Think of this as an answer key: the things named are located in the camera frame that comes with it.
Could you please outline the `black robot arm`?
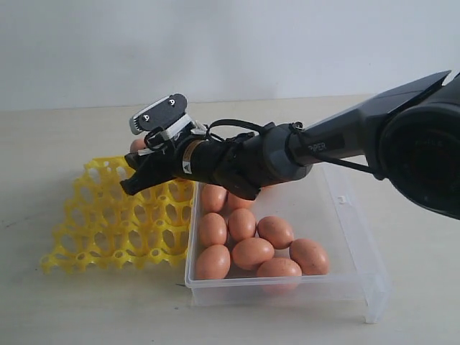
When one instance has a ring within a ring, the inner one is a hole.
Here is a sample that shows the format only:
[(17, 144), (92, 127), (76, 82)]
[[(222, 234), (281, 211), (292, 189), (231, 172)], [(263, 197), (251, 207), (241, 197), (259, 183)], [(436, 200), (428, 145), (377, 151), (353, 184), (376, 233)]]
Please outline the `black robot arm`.
[(242, 128), (221, 138), (187, 114), (176, 93), (137, 112), (129, 121), (145, 148), (125, 156), (133, 175), (121, 182), (135, 195), (183, 178), (218, 185), (254, 200), (261, 189), (304, 178), (327, 162), (389, 180), (409, 201), (459, 217), (459, 77), (448, 71), (380, 93), (312, 126), (263, 126), (219, 119)]

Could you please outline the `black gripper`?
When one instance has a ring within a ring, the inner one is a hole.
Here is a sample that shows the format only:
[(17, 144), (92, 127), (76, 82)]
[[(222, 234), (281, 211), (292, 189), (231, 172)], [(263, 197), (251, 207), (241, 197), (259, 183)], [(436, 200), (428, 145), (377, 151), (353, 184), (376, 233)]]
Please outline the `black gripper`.
[(147, 153), (128, 153), (124, 160), (133, 176), (120, 186), (127, 195), (182, 178), (218, 185), (234, 195), (253, 201), (266, 184), (263, 156), (265, 134), (245, 132), (219, 140), (184, 131), (164, 140), (160, 134), (144, 138)]

